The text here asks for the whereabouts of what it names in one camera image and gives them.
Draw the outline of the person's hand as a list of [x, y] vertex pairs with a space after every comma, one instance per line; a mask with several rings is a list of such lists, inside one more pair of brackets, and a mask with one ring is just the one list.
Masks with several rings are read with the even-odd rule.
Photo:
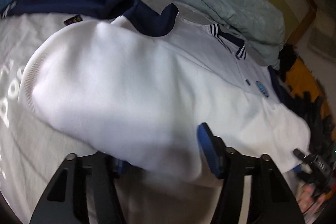
[[314, 188], [309, 184], [305, 184], [301, 187], [297, 202], [303, 214], [316, 213], [325, 202], [325, 194], [321, 194], [316, 200], [314, 200], [313, 192]]

